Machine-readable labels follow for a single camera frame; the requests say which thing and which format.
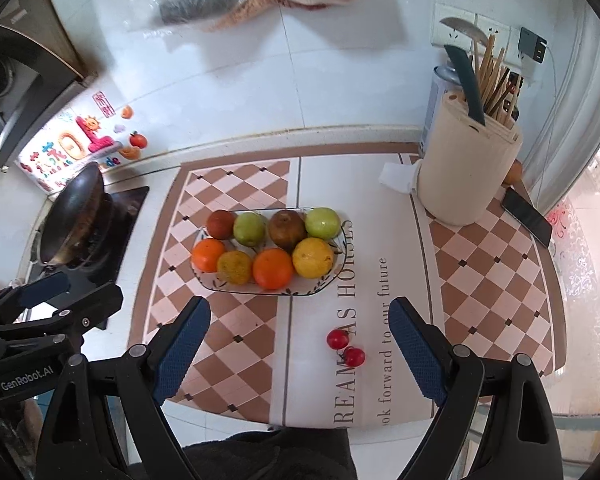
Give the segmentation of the black range hood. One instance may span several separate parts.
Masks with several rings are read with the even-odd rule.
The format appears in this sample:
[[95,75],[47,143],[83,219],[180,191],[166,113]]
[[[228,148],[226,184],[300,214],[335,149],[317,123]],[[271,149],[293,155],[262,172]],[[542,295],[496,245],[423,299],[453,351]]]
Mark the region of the black range hood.
[[0,168],[86,81],[84,63],[50,0],[0,0]]

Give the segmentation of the large orange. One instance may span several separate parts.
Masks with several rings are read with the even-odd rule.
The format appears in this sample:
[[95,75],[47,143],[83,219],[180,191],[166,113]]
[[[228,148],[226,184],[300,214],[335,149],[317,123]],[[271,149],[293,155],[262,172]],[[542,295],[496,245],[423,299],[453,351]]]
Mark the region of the large orange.
[[294,277],[291,256],[280,248],[265,249],[253,260],[252,276],[264,290],[285,288]]

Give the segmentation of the small orange tangerine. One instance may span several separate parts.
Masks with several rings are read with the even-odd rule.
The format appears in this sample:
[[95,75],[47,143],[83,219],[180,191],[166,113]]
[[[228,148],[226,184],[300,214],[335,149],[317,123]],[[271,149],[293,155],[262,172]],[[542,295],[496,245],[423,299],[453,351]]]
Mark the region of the small orange tangerine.
[[190,255],[192,266],[200,272],[215,273],[219,258],[226,252],[223,242],[215,238],[205,238],[195,244]]

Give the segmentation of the red cherry tomato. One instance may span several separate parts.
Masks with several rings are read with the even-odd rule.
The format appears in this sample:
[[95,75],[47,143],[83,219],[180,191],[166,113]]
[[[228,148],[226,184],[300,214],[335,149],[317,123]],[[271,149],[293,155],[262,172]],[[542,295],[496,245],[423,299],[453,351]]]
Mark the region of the red cherry tomato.
[[346,330],[331,330],[326,336],[326,342],[329,348],[335,351],[344,350],[350,344],[349,333]]
[[359,367],[366,361],[365,352],[358,347],[347,347],[342,352],[342,362],[347,367]]

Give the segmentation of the wooden chopsticks bundle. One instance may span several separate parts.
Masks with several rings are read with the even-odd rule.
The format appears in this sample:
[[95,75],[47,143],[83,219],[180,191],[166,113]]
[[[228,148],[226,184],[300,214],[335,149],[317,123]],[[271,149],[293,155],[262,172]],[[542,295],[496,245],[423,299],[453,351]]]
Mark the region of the wooden chopsticks bundle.
[[505,65],[506,50],[498,50],[495,39],[491,34],[485,42],[474,42],[472,64],[483,113],[502,126],[513,128],[519,115],[517,103],[524,78]]

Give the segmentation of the beige cylindrical utensil holder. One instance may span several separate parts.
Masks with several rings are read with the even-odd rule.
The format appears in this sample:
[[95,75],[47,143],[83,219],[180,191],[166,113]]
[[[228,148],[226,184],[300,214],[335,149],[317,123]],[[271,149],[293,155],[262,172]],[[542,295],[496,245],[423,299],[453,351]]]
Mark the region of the beige cylindrical utensil holder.
[[419,167],[417,196],[450,226],[476,222],[504,182],[524,136],[513,117],[484,124],[468,116],[464,93],[442,96]]

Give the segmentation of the teal handled knife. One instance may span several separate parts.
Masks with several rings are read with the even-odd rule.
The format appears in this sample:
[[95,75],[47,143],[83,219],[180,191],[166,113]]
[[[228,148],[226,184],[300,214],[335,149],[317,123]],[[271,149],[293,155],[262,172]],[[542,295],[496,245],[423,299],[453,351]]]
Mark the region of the teal handled knife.
[[469,62],[468,55],[463,49],[452,46],[452,44],[446,44],[444,50],[455,67],[460,85],[463,88],[468,106],[468,116],[484,126],[486,120],[484,119],[478,80],[471,62]]

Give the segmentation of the large green apple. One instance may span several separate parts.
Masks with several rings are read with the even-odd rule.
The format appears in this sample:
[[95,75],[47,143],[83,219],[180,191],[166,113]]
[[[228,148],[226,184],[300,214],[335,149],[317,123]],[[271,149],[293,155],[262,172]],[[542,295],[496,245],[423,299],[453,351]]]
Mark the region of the large green apple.
[[336,211],[327,207],[311,209],[304,219],[309,236],[332,240],[340,232],[340,218]]

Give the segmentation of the silver spray can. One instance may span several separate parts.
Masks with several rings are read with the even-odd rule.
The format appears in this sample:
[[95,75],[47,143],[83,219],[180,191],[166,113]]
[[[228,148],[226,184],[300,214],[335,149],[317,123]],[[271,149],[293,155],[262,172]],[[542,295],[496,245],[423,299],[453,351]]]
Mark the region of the silver spray can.
[[429,145],[429,133],[434,120],[437,116],[437,111],[441,100],[446,92],[457,91],[460,86],[460,78],[451,63],[438,65],[432,71],[431,88],[427,105],[424,125],[422,126],[422,135],[419,140],[419,153],[424,156]]

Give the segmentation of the dark red plum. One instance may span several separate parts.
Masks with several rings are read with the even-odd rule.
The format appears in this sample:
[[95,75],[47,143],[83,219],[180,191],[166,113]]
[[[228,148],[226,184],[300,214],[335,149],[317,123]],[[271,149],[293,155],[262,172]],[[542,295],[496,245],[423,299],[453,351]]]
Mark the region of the dark red plum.
[[233,237],[236,214],[228,210],[216,210],[207,219],[208,234],[216,240],[229,240]]

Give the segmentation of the yellow bumpy citrus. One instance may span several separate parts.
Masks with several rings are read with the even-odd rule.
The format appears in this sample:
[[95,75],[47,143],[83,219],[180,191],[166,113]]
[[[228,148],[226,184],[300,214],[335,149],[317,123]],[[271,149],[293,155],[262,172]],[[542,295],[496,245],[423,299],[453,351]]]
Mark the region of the yellow bumpy citrus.
[[250,255],[240,250],[224,252],[218,259],[216,274],[223,281],[233,285],[245,285],[252,278],[252,260]]

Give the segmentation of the white folded tissue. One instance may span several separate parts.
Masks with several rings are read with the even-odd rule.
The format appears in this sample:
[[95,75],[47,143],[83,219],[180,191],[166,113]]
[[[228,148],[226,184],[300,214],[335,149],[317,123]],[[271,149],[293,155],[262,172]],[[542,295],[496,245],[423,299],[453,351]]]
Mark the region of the white folded tissue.
[[421,163],[420,160],[408,165],[386,162],[381,170],[379,183],[401,194],[415,194]]

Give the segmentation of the yellow round fruit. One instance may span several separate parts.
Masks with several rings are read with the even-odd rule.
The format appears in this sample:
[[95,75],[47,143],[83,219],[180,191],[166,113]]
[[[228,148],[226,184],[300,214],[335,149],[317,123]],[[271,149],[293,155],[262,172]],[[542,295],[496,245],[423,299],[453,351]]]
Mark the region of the yellow round fruit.
[[294,270],[302,278],[316,280],[332,270],[335,256],[324,240],[307,237],[294,248],[291,259]]

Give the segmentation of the black induction cooktop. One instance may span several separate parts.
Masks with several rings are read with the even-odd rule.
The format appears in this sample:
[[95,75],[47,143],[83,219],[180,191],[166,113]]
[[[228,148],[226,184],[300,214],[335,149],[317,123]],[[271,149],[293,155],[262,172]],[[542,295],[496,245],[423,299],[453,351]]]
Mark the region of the black induction cooktop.
[[94,228],[87,235],[82,254],[64,266],[53,268],[42,263],[41,224],[35,231],[27,282],[60,271],[70,283],[68,292],[62,298],[70,294],[86,294],[92,289],[114,282],[148,192],[148,186],[140,186],[112,194],[106,193]]

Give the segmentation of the red brown apple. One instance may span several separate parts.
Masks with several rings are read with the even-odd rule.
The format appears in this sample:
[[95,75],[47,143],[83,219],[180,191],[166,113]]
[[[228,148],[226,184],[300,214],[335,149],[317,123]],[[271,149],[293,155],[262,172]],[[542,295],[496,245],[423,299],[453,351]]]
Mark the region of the red brown apple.
[[276,246],[291,254],[308,233],[304,220],[297,211],[283,209],[268,220],[268,236]]

